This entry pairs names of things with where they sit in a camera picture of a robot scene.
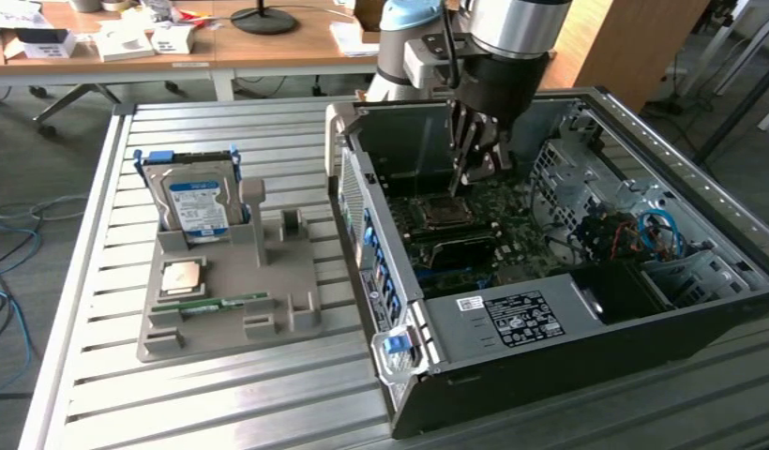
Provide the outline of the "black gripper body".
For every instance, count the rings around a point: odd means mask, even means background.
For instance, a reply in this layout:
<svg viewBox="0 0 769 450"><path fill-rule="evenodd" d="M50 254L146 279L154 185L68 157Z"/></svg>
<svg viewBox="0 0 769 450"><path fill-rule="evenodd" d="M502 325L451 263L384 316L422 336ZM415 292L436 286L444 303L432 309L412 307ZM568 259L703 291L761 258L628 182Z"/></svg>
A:
<svg viewBox="0 0 769 450"><path fill-rule="evenodd" d="M494 54L466 58L455 98L468 109L510 126L530 107L544 70L544 52L526 59Z"/></svg>

